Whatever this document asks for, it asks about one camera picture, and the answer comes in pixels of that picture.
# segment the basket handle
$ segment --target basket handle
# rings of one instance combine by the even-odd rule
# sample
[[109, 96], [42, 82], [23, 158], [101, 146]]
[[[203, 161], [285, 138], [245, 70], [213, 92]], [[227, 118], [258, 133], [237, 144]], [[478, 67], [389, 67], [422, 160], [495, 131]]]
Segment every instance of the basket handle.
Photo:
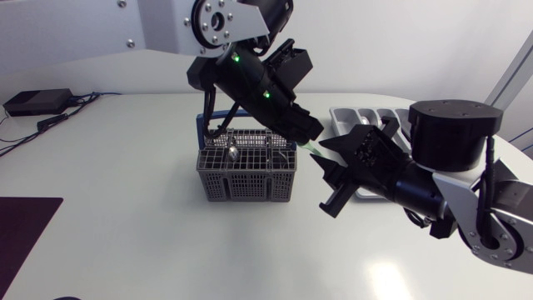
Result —
[[[213, 112], [213, 115], [211, 116], [211, 120], [218, 119], [218, 118], [225, 118], [227, 114], [229, 113], [229, 110], [224, 111], [216, 111]], [[244, 109], [237, 110], [237, 113], [235, 113], [234, 117], [250, 117], [250, 113], [245, 111]], [[200, 150], [206, 147], [206, 141], [203, 139], [203, 113], [200, 113], [197, 115], [197, 134], [198, 134], [198, 147]]]

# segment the cable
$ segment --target cable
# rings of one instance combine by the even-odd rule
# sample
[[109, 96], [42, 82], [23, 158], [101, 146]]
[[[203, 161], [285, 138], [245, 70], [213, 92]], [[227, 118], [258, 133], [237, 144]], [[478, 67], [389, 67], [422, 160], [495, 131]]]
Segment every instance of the cable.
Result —
[[215, 139], [220, 137], [227, 129], [227, 126], [232, 121], [233, 117], [235, 117], [235, 114], [237, 113], [237, 110], [239, 109], [239, 104], [234, 103], [232, 106], [232, 109], [230, 109], [229, 113], [226, 115], [226, 118], [224, 118], [224, 121], [221, 125], [218, 125], [218, 129], [214, 132], [209, 131], [209, 122], [211, 121], [211, 117], [213, 115], [213, 111], [215, 110], [215, 98], [217, 95], [217, 90], [215, 88], [212, 88], [209, 91], [205, 91], [204, 93], [204, 105], [203, 105], [203, 135], [206, 138], [209, 139]]
[[529, 148], [531, 148], [531, 147], [533, 147], [533, 144], [531, 144], [531, 145], [529, 145], [529, 146], [523, 148], [523, 149], [522, 149], [522, 152], [524, 152], [525, 150], [527, 150], [527, 149], [529, 149]]
[[491, 213], [494, 202], [494, 138], [486, 139], [486, 167], [480, 180], [480, 198], [477, 206], [476, 227], [481, 236], [481, 243], [489, 249], [496, 249], [498, 242], [492, 237]]
[[5, 120], [9, 119], [9, 115], [7, 114], [6, 108], [3, 109], [3, 113], [6, 115], [6, 117], [3, 118], [2, 121], [0, 121], [0, 125], [2, 125]]
[[413, 212], [410, 209], [403, 208], [404, 212], [406, 212], [407, 217], [413, 222], [415, 225], [417, 225], [419, 228], [426, 228], [430, 226], [431, 221], [427, 218], [422, 219], [418, 214]]
[[19, 139], [12, 140], [12, 141], [2, 140], [3, 142], [7, 142], [7, 143], [15, 143], [15, 142], [17, 142], [17, 143], [13, 144], [13, 145], [10, 145], [10, 146], [7, 146], [7, 147], [0, 148], [0, 158], [3, 157], [4, 155], [8, 154], [12, 150], [22, 146], [23, 144], [31, 142], [36, 137], [38, 137], [41, 134], [45, 133], [48, 129], [53, 128], [54, 126], [57, 126], [58, 124], [64, 122], [65, 120], [68, 120], [70, 117], [72, 117], [72, 116], [76, 115], [77, 113], [79, 113], [84, 107], [86, 107], [90, 103], [93, 103], [95, 100], [100, 98], [102, 95], [121, 95], [121, 94], [117, 93], [117, 92], [115, 92], [115, 93], [114, 92], [92, 92], [92, 93], [87, 94], [87, 95], [71, 97], [69, 99], [69, 101], [74, 101], [74, 102], [77, 102], [79, 100], [83, 100], [84, 98], [87, 98], [87, 97], [89, 97], [89, 99], [87, 101], [83, 100], [81, 103], [79, 103], [79, 108], [78, 109], [76, 109], [73, 112], [70, 112], [69, 114], [65, 114], [65, 116], [63, 118], [59, 118], [58, 121], [56, 121], [56, 122], [46, 123], [47, 120], [51, 120], [51, 119], [54, 119], [56, 117], [50, 117], [48, 119], [42, 120], [41, 122], [45, 122], [46, 126], [42, 127], [42, 129], [40, 129], [40, 130], [37, 130], [37, 132], [35, 132], [33, 134], [30, 134], [30, 135], [28, 135], [26, 137], [21, 137]]
[[528, 132], [530, 132], [531, 130], [533, 130], [533, 127], [531, 127], [529, 130], [526, 130], [524, 131], [523, 133], [517, 135], [516, 137], [512, 138], [509, 143], [512, 143], [514, 142], [517, 138], [521, 138], [524, 134], [527, 134]]

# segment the white wall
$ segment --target white wall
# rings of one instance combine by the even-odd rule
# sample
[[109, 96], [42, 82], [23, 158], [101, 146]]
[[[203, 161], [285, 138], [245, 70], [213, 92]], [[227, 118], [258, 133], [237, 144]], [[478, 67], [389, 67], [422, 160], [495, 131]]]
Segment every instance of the white wall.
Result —
[[[528, 0], [295, 0], [276, 45], [295, 38], [311, 54], [315, 67], [300, 93], [484, 101], [533, 29], [532, 12]], [[0, 102], [41, 88], [191, 92], [185, 72], [192, 59], [140, 51], [40, 67], [0, 77]], [[528, 91], [523, 98], [533, 96]], [[521, 130], [506, 126], [510, 135]]]

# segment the black mat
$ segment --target black mat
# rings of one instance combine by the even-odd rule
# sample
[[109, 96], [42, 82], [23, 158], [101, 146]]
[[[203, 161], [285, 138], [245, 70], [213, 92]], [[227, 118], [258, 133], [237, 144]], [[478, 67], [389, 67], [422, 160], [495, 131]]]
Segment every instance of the black mat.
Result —
[[62, 201], [0, 197], [0, 299]]

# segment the screw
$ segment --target screw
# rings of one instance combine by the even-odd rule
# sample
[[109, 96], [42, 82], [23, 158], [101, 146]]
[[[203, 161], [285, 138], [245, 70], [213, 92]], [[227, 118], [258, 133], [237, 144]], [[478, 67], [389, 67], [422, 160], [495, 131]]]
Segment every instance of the screw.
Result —
[[130, 38], [130, 39], [127, 40], [126, 45], [127, 45], [128, 48], [134, 48], [135, 47], [135, 42]]

